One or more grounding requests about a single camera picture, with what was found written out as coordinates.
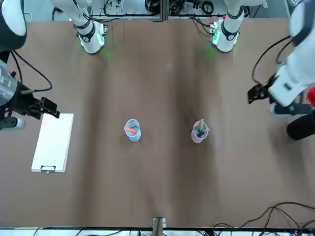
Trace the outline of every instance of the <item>orange marker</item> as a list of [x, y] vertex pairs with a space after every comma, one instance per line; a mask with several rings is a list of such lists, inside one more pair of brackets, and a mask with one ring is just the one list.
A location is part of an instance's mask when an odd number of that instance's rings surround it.
[[125, 127], [124, 130], [127, 131], [127, 132], [130, 132], [130, 133], [133, 133], [133, 134], [137, 134], [137, 133], [138, 133], [138, 132], [135, 131], [134, 129], [129, 129], [129, 128], [127, 128], [127, 127]]

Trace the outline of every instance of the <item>cup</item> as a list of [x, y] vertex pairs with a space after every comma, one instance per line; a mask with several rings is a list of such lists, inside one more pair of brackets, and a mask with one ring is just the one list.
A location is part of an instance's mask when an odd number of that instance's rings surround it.
[[208, 136], [209, 128], [207, 124], [202, 120], [197, 121], [191, 131], [191, 139], [199, 144]]
[[128, 138], [133, 142], [137, 142], [141, 137], [141, 130], [138, 121], [135, 119], [130, 119], [127, 121], [125, 127], [137, 131], [137, 133], [134, 134], [125, 130], [125, 133], [128, 136]]

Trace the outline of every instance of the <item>brown table surface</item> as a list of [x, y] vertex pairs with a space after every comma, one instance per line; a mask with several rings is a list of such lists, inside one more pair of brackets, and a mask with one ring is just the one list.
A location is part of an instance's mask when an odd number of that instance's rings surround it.
[[[254, 63], [287, 27], [245, 20], [233, 52], [222, 54], [190, 20], [116, 21], [106, 47], [88, 55], [70, 22], [29, 24], [21, 55], [54, 86], [37, 96], [74, 113], [74, 122], [58, 174], [31, 172], [40, 121], [1, 133], [0, 225], [149, 227], [160, 216], [169, 227], [240, 226], [281, 201], [314, 205], [315, 137], [290, 141], [288, 120], [270, 116], [267, 100], [247, 104]], [[281, 46], [261, 61], [257, 79], [276, 70]], [[47, 86], [20, 64], [27, 86]], [[12, 59], [8, 67], [16, 69]], [[137, 143], [124, 134], [130, 118], [140, 122]], [[197, 145], [190, 131], [200, 118], [211, 133]], [[283, 209], [301, 223], [315, 218]], [[270, 227], [290, 225], [275, 212]]]

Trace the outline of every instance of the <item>green marker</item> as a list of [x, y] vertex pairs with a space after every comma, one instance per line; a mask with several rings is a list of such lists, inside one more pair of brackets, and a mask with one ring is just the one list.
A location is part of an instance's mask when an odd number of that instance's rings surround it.
[[199, 133], [203, 132], [203, 119], [200, 121]]

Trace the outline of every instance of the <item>white clipboard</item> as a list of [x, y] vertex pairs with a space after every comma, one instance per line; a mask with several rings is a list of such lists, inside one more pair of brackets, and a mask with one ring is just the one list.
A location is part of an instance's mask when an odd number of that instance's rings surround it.
[[72, 123], [73, 114], [60, 114], [59, 118], [43, 115], [32, 172], [64, 172]]

